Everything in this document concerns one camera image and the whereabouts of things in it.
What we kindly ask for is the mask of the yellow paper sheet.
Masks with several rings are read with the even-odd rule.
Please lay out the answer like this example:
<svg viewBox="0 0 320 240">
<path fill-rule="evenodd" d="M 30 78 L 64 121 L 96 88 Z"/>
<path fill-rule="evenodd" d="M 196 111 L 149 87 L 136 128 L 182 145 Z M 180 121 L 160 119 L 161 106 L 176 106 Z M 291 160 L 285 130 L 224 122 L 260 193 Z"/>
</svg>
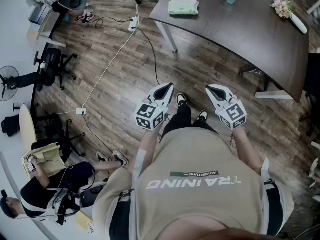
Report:
<svg viewBox="0 0 320 240">
<path fill-rule="evenodd" d="M 82 211 L 76 213 L 76 224 L 89 234 L 93 234 L 95 232 L 94 222 Z"/>
</svg>

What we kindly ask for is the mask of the person's right shoe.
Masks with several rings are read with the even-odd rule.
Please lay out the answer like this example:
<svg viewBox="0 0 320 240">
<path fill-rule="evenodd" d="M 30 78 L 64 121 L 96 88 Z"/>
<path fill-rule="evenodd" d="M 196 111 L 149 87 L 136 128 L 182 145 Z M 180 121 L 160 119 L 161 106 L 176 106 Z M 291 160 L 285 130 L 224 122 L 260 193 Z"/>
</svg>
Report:
<svg viewBox="0 0 320 240">
<path fill-rule="evenodd" d="M 206 122 L 208 120 L 208 111 L 207 110 L 202 110 L 198 117 L 197 117 L 197 121 L 202 121 L 202 122 Z"/>
</svg>

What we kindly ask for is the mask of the person's beige t-shirt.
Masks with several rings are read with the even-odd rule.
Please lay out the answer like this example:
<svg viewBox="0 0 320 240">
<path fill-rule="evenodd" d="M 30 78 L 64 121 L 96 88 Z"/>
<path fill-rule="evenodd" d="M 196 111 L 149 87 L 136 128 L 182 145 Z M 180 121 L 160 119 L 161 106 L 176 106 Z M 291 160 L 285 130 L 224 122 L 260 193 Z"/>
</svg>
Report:
<svg viewBox="0 0 320 240">
<path fill-rule="evenodd" d="M 216 133 L 199 127 L 164 136 L 144 167 L 118 168 L 93 206 L 103 240 L 279 240 L 294 209 L 290 190 L 232 153 Z"/>
</svg>

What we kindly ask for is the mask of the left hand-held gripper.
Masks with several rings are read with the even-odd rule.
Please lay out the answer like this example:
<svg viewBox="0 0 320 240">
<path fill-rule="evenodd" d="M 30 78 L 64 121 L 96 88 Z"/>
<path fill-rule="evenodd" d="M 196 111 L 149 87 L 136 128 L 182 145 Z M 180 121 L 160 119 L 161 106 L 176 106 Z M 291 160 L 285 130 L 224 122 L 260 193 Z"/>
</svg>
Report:
<svg viewBox="0 0 320 240">
<path fill-rule="evenodd" d="M 164 83 L 152 88 L 135 110 L 134 119 L 137 126 L 154 131 L 166 119 L 168 105 L 171 102 L 175 86 Z"/>
</svg>

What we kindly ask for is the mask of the person's left shoe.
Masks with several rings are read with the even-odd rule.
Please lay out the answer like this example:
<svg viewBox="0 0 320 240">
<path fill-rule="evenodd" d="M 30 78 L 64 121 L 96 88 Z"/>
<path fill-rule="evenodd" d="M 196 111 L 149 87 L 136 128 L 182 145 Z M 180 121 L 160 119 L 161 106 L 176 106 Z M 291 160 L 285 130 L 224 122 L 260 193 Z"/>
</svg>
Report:
<svg viewBox="0 0 320 240">
<path fill-rule="evenodd" d="M 182 105 L 186 105 L 187 104 L 187 99 L 185 97 L 185 95 L 183 93 L 179 93 L 177 96 L 176 96 L 176 101 L 177 101 L 177 104 L 178 106 L 182 106 Z"/>
</svg>

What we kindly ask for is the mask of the person's left forearm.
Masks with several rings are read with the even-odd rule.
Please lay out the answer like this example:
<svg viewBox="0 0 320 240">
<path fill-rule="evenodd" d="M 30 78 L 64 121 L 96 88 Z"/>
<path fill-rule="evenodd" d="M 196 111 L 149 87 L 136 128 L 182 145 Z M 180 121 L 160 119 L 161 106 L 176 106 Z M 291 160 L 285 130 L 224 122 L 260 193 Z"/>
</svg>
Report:
<svg viewBox="0 0 320 240">
<path fill-rule="evenodd" d="M 146 130 L 143 135 L 136 158 L 143 158 L 144 167 L 148 167 L 153 161 L 160 129 Z"/>
</svg>

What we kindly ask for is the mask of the long white power strip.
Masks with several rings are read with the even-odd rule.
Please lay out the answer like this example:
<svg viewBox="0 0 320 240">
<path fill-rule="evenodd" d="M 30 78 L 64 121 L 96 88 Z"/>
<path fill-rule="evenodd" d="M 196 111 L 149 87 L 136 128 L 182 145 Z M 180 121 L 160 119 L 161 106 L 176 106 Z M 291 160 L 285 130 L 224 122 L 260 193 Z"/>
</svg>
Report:
<svg viewBox="0 0 320 240">
<path fill-rule="evenodd" d="M 130 20 L 128 31 L 134 32 L 137 29 L 138 25 L 139 25 L 139 18 L 137 16 L 132 17 Z"/>
</svg>

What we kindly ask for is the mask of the person's right forearm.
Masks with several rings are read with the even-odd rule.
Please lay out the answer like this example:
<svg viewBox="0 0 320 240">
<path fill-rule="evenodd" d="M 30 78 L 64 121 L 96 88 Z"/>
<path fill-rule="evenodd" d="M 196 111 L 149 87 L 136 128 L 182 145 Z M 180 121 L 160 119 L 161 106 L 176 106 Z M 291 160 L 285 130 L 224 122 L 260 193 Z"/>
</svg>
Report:
<svg viewBox="0 0 320 240">
<path fill-rule="evenodd" d="M 248 167 L 261 175 L 263 162 L 251 144 L 243 127 L 238 127 L 232 131 L 239 159 Z"/>
</svg>

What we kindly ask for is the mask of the person's shoe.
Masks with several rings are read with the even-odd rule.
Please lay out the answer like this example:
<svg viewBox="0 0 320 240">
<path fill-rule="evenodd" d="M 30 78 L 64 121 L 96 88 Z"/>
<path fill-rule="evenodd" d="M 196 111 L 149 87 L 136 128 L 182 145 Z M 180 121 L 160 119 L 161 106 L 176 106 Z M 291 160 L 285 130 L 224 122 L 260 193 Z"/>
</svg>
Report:
<svg viewBox="0 0 320 240">
<path fill-rule="evenodd" d="M 202 121 L 202 122 L 206 122 L 208 120 L 208 111 L 207 110 L 202 110 L 198 117 L 197 117 L 197 121 Z"/>
<path fill-rule="evenodd" d="M 187 99 L 185 97 L 185 95 L 183 93 L 179 93 L 177 96 L 176 96 L 176 101 L 177 101 L 177 104 L 178 106 L 182 106 L 182 105 L 186 105 L 187 104 Z"/>
</svg>

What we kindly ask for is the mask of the person's black trousers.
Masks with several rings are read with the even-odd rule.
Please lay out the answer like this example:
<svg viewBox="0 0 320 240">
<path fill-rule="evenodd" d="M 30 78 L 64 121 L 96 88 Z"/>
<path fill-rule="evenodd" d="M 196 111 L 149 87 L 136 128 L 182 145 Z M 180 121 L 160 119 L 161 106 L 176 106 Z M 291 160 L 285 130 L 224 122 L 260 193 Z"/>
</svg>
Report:
<svg viewBox="0 0 320 240">
<path fill-rule="evenodd" d="M 184 104 L 178 107 L 177 113 L 172 117 L 172 119 L 164 128 L 164 131 L 160 140 L 162 141 L 165 135 L 167 135 L 168 133 L 174 130 L 179 130 L 182 128 L 191 128 L 191 127 L 202 128 L 202 129 L 206 129 L 211 132 L 214 132 L 216 134 L 218 133 L 211 126 L 209 126 L 207 122 L 203 122 L 196 119 L 196 121 L 192 123 L 191 108 L 187 104 Z"/>
</svg>

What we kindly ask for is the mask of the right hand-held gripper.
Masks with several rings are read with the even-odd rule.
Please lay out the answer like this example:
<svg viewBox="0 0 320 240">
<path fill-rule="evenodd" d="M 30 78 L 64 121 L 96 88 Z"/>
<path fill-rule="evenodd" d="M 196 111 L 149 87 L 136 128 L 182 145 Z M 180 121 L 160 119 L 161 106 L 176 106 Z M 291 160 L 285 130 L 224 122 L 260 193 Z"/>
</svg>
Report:
<svg viewBox="0 0 320 240">
<path fill-rule="evenodd" d="M 210 84 L 205 87 L 205 91 L 216 109 L 221 107 L 223 101 L 228 101 L 216 111 L 216 114 L 219 120 L 230 130 L 233 131 L 247 122 L 247 112 L 242 102 L 233 97 L 234 94 L 229 88 L 223 85 Z"/>
</svg>

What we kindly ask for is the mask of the black bag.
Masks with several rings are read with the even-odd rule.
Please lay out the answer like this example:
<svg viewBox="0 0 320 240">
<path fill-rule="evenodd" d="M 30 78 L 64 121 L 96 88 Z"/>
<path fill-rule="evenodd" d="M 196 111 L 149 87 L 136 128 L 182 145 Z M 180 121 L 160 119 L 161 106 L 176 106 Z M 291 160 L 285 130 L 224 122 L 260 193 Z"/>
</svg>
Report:
<svg viewBox="0 0 320 240">
<path fill-rule="evenodd" d="M 8 137 L 12 137 L 20 131 L 20 115 L 6 117 L 1 122 L 1 129 L 4 134 Z"/>
</svg>

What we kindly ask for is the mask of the round beige side table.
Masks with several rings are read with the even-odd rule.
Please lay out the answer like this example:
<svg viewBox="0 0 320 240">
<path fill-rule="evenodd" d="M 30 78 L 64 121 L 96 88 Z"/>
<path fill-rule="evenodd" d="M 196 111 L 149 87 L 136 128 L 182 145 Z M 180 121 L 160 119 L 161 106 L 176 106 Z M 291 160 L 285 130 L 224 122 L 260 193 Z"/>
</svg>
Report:
<svg viewBox="0 0 320 240">
<path fill-rule="evenodd" d="M 31 113 L 25 104 L 20 108 L 19 126 L 24 150 L 29 152 L 32 144 L 37 142 L 37 136 Z"/>
</svg>

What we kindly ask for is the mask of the white desk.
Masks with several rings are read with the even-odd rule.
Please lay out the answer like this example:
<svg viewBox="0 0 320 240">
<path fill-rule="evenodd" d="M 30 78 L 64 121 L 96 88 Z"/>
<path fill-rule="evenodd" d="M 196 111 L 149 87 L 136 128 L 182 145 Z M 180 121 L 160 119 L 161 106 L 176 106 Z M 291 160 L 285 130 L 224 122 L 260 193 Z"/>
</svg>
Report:
<svg viewBox="0 0 320 240">
<path fill-rule="evenodd" d="M 60 43 L 58 41 L 54 41 L 52 36 L 55 32 L 57 23 L 61 15 L 57 12 L 54 12 L 50 9 L 49 14 L 45 18 L 42 25 L 37 25 L 30 23 L 28 32 L 26 34 L 26 38 L 30 44 L 37 45 L 39 42 L 51 44 L 54 46 L 58 46 L 61 48 L 66 48 L 67 45 L 64 43 Z"/>
</svg>

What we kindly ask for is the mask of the green cloth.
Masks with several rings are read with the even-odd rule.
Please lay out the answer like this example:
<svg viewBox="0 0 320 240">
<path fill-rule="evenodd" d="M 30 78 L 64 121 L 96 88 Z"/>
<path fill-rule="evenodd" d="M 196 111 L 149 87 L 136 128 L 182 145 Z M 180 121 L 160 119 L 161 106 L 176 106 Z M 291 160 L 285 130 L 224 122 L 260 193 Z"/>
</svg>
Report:
<svg viewBox="0 0 320 240">
<path fill-rule="evenodd" d="M 171 0 L 168 2 L 168 13 L 171 16 L 198 15 L 199 2 L 197 0 Z"/>
</svg>

